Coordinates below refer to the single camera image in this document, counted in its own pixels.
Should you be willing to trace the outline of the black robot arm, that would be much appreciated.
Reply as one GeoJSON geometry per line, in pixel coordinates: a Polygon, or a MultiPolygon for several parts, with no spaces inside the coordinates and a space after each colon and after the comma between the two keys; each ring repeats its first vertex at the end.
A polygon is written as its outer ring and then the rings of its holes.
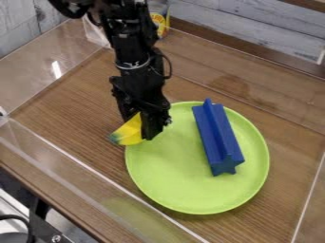
{"type": "Polygon", "coordinates": [[[113,95],[126,122],[139,122],[139,137],[154,139],[170,124],[170,102],[163,95],[173,68],[155,47],[158,27],[147,0],[48,0],[70,19],[86,17],[105,31],[115,54],[113,95]]]}

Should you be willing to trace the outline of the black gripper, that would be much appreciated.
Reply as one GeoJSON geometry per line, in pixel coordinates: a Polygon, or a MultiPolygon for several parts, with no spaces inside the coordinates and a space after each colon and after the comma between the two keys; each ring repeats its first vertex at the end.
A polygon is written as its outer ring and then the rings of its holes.
{"type": "Polygon", "coordinates": [[[111,76],[110,82],[122,119],[127,122],[141,112],[141,135],[151,140],[171,124],[170,102],[163,95],[170,75],[165,74],[163,61],[117,62],[115,67],[119,75],[111,76]]]}

